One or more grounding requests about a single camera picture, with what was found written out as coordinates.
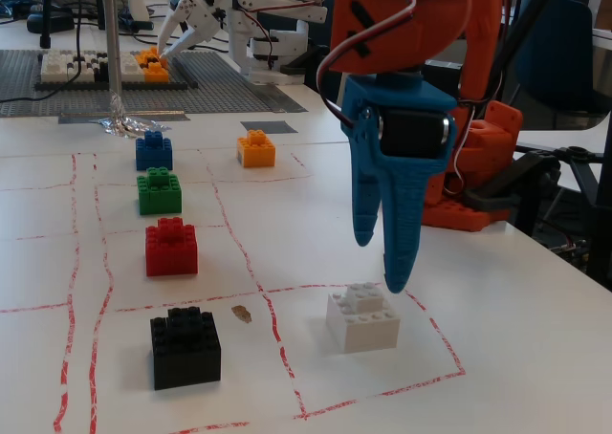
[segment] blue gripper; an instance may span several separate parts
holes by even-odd
[[[349,76],[342,113],[355,121],[342,125],[349,139],[353,171],[353,230],[360,246],[366,246],[382,202],[384,270],[386,285],[393,293],[405,287],[412,272],[419,239],[429,178],[448,165],[456,126],[448,116],[448,139],[438,158],[389,157],[381,152],[379,117],[381,107],[446,114],[456,100],[420,76],[393,76],[380,83],[373,76]]]

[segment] stacked lego bricks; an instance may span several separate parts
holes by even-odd
[[[372,283],[352,284],[327,301],[327,327],[344,353],[395,348],[400,317]]]
[[[148,227],[145,236],[147,276],[196,274],[198,244],[194,226],[184,226],[183,219],[162,218],[157,227]]]
[[[162,167],[172,169],[172,142],[161,131],[147,131],[136,140],[136,170]]]
[[[261,130],[250,130],[246,138],[238,138],[236,158],[245,168],[274,166],[276,148]]]
[[[36,90],[53,90],[73,78],[78,71],[76,51],[51,49],[42,55],[40,83]],[[108,88],[108,55],[106,52],[85,51],[80,56],[81,71],[73,82],[75,89]],[[171,82],[168,63],[151,47],[135,54],[120,53],[121,82],[126,90],[184,90],[186,82]]]
[[[180,214],[182,206],[181,185],[167,168],[148,168],[146,176],[139,176],[138,201],[141,216],[147,214]]]
[[[173,308],[151,319],[155,389],[221,379],[221,345],[211,313]]]

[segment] gray lego baseplate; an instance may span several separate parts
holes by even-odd
[[[43,97],[36,92],[40,63],[36,50],[0,50],[0,99]],[[126,90],[123,103],[129,111],[182,109],[186,114],[245,112],[305,112],[272,85],[252,85],[212,52],[184,52],[181,63],[199,83],[188,90]],[[170,63],[170,79],[173,79]],[[175,80],[183,81],[180,75]],[[108,92],[69,90],[43,101],[17,101],[0,105],[0,117],[59,116],[62,112],[100,112],[108,108]]]

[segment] table grid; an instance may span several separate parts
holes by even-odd
[[[98,156],[96,154],[82,154],[83,156],[85,155],[91,155],[93,156],[93,169],[94,169],[94,174],[96,173],[96,171],[98,170]],[[79,244],[79,233],[78,233],[78,228],[77,228],[77,192],[75,189],[75,183],[77,180],[77,157],[81,156],[81,154],[72,154],[72,179],[70,180],[70,182],[68,182],[67,184],[55,184],[55,185],[50,185],[50,186],[45,186],[45,187],[23,187],[23,188],[7,188],[7,189],[0,189],[0,193],[11,193],[12,191],[18,191],[18,190],[41,190],[41,189],[49,189],[49,188],[57,188],[57,187],[70,187],[71,190],[71,202],[72,202],[72,206],[71,206],[71,212],[72,212],[72,232],[71,233],[67,233],[65,235],[73,235],[74,237],[74,241],[75,241],[75,249],[74,249],[74,254],[75,254],[75,258],[74,258],[74,267],[73,267],[73,271],[72,271],[72,276],[69,280],[68,283],[68,290],[67,290],[67,295],[66,295],[66,301],[63,303],[58,303],[58,304],[49,304],[49,305],[38,305],[38,306],[30,306],[30,307],[20,307],[20,308],[12,308],[12,309],[4,309],[4,310],[0,310],[0,315],[5,315],[5,314],[18,314],[18,313],[26,313],[26,312],[31,312],[31,311],[38,311],[38,310],[53,310],[53,309],[58,309],[58,308],[63,308],[63,307],[67,307],[67,311],[68,311],[68,318],[69,318],[69,329],[68,329],[68,335],[66,338],[66,346],[65,346],[65,352],[64,352],[64,359],[62,361],[62,366],[60,369],[60,384],[61,384],[61,396],[60,396],[60,406],[59,406],[59,410],[57,412],[57,415],[55,417],[54,420],[54,430],[56,433],[60,433],[62,432],[62,420],[64,418],[64,416],[66,415],[67,411],[68,411],[68,378],[69,378],[69,364],[70,364],[70,357],[71,357],[71,353],[72,353],[72,348],[73,348],[73,344],[74,344],[74,335],[75,335],[75,312],[74,312],[74,306],[73,306],[73,293],[74,293],[74,288],[75,288],[75,283],[77,281],[77,277],[78,277],[78,270],[79,270],[79,265],[80,265],[80,244]],[[293,159],[304,169],[306,169],[306,166],[304,165],[304,163],[294,154],[292,153],[291,156],[293,157]],[[344,288],[346,286],[348,286],[349,284],[313,284],[313,285],[300,285],[300,286],[293,286],[293,287],[288,287],[288,288],[280,288],[280,289],[271,289],[271,290],[266,290],[264,289],[264,287],[260,284],[260,282],[258,281],[258,279],[255,276],[255,273],[253,271],[253,268],[251,266],[251,259],[249,258],[249,254],[247,253],[247,250],[245,249],[245,247],[242,245],[242,243],[240,242],[240,240],[238,239],[238,237],[236,236],[236,234],[233,231],[233,228],[230,224],[230,220],[228,218],[228,214],[226,213],[226,209],[224,207],[222,198],[221,198],[221,194],[219,192],[219,188],[217,186],[217,183],[221,183],[221,182],[229,182],[229,183],[242,183],[242,182],[250,182],[250,183],[262,183],[262,182],[277,182],[277,181],[290,181],[290,180],[297,180],[297,179],[304,179],[304,178],[308,178],[312,175],[308,175],[308,176],[303,176],[303,177],[299,177],[299,178],[283,178],[283,179],[271,179],[271,180],[249,180],[249,181],[217,181],[215,180],[214,174],[212,169],[210,168],[210,165],[207,164],[207,172],[210,176],[210,181],[202,181],[202,182],[185,182],[185,184],[210,184],[213,191],[214,191],[214,196],[216,198],[217,204],[219,206],[219,209],[221,211],[221,214],[223,216],[223,221],[224,224],[223,225],[215,225],[215,226],[200,226],[200,227],[214,227],[214,228],[226,228],[228,230],[229,235],[231,236],[231,238],[233,239],[235,245],[240,249],[240,251],[242,252],[242,255],[244,257],[244,261],[246,264],[246,268],[247,271],[249,272],[249,275],[251,277],[251,280],[254,284],[254,287],[256,289],[254,289],[251,292],[243,292],[243,293],[234,293],[231,295],[221,295],[221,296],[214,296],[214,297],[210,297],[210,298],[198,298],[198,299],[190,299],[190,300],[183,300],[183,301],[177,301],[177,302],[172,302],[172,303],[164,303],[162,305],[143,305],[143,306],[133,306],[133,307],[128,307],[128,308],[117,308],[115,310],[112,310],[112,313],[116,313],[116,314],[129,314],[130,312],[136,312],[136,311],[140,311],[140,310],[151,310],[151,309],[156,309],[156,308],[164,308],[164,307],[175,307],[175,306],[184,306],[184,305],[191,305],[191,304],[199,304],[199,303],[205,303],[205,302],[211,302],[211,301],[215,301],[215,300],[221,300],[221,299],[227,299],[227,298],[232,298],[232,297],[240,297],[240,296],[247,296],[247,295],[261,295],[263,297],[263,299],[266,301],[267,305],[268,305],[268,310],[269,310],[269,314],[270,314],[270,319],[271,319],[271,323],[272,323],[272,334],[274,336],[274,339],[278,345],[278,353],[279,353],[279,358],[281,359],[283,366],[285,367],[285,370],[287,372],[287,375],[290,378],[292,387],[294,389],[294,393],[295,393],[295,401],[296,404],[299,408],[299,413],[296,413],[295,415],[293,415],[293,419],[294,420],[308,420],[309,418],[315,417],[315,416],[319,416],[334,410],[339,410],[343,407],[347,407],[349,405],[353,405],[359,402],[363,402],[363,400],[357,400],[357,399],[353,399],[353,400],[349,400],[349,401],[343,401],[325,408],[321,408],[319,410],[315,410],[315,411],[309,411],[307,409],[307,407],[305,406],[301,394],[300,394],[300,390],[299,388],[296,386],[295,384],[295,373],[294,370],[292,369],[291,366],[291,359],[287,354],[287,351],[283,345],[280,333],[278,331],[278,320],[277,320],[277,316],[276,316],[276,312],[274,309],[274,305],[272,300],[270,299],[269,294],[270,293],[282,293],[282,292],[289,292],[289,291],[295,291],[295,290],[306,290],[306,289],[317,289],[317,288],[332,288],[332,287],[339,287],[339,288]],[[99,343],[99,331],[100,328],[103,325],[103,319],[104,317],[109,313],[109,304],[111,301],[111,298],[113,296],[114,290],[115,290],[115,276],[113,274],[112,268],[109,264],[109,257],[108,257],[108,243],[107,243],[107,236],[110,234],[116,234],[116,233],[124,233],[124,232],[143,232],[143,230],[125,230],[125,231],[112,231],[112,232],[106,232],[104,229],[104,222],[103,222],[103,218],[100,212],[100,200],[99,200],[99,193],[98,190],[100,187],[104,187],[104,186],[134,186],[133,184],[94,184],[94,202],[95,202],[95,206],[96,206],[96,214],[98,216],[98,227],[99,227],[99,235],[100,235],[100,240],[102,243],[102,247],[103,247],[103,254],[101,255],[102,258],[102,262],[103,262],[103,267],[106,271],[106,275],[108,278],[108,288],[107,288],[107,292],[106,292],[106,296],[104,297],[104,300],[102,302],[102,305],[100,307],[99,313],[98,313],[98,319],[96,321],[95,327],[94,327],[94,331],[93,331],[93,336],[92,336],[92,350],[91,350],[91,363],[90,363],[90,368],[89,368],[89,386],[90,386],[90,396],[91,396],[91,404],[90,404],[90,434],[96,434],[98,432],[98,389],[97,389],[97,365],[98,365],[98,349],[100,346]],[[24,240],[24,239],[38,239],[38,238],[46,238],[46,237],[55,237],[55,236],[60,236],[60,235],[36,235],[36,236],[28,236],[28,237],[17,237],[17,238],[12,238],[11,240]],[[412,293],[410,293],[408,290],[404,290],[404,294],[407,295],[413,302],[415,302],[418,307],[420,308],[420,310],[423,312],[423,314],[429,316],[428,311],[426,306]],[[452,356],[452,359],[454,360],[454,363],[457,367],[457,372],[452,372],[449,374],[445,374],[430,380],[426,380],[426,381],[422,381],[422,382],[418,382],[418,383],[414,383],[411,384],[409,386],[406,387],[401,387],[401,388],[397,388],[397,389],[393,389],[390,391],[385,391],[382,392],[380,394],[373,394],[370,396],[367,396],[367,399],[371,399],[371,398],[378,398],[378,397],[388,397],[388,396],[394,396],[397,394],[402,394],[402,393],[406,393],[408,391],[412,391],[414,389],[418,389],[418,388],[422,388],[422,387],[426,387],[426,386],[430,386],[431,384],[443,381],[443,380],[449,380],[449,379],[453,379],[456,377],[460,377],[460,376],[464,376],[466,375],[466,370],[463,367],[461,360],[458,358],[457,354],[454,352],[452,346],[450,345],[450,343],[448,342],[448,340],[446,339],[446,337],[444,336],[444,334],[442,333],[442,331],[440,330],[438,324],[436,323],[436,321],[429,316],[428,318],[431,327],[434,328],[434,330],[436,331],[436,333],[438,334],[438,336],[440,337],[440,339],[444,342],[448,352],[450,353],[450,355]],[[189,434],[189,433],[196,433],[196,432],[203,432],[203,431],[207,431],[207,430],[213,430],[213,429],[225,429],[225,428],[232,428],[232,427],[244,427],[247,425],[250,425],[251,422],[249,421],[236,421],[236,422],[232,422],[232,423],[219,423],[219,424],[209,424],[209,425],[205,425],[205,426],[196,426],[196,427],[192,427],[189,429],[185,429],[185,430],[181,430],[181,431],[176,431],[174,433],[171,434]]]

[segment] red lego brick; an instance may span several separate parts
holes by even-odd
[[[160,219],[157,227],[146,229],[146,275],[196,274],[198,243],[195,228],[183,219]]]

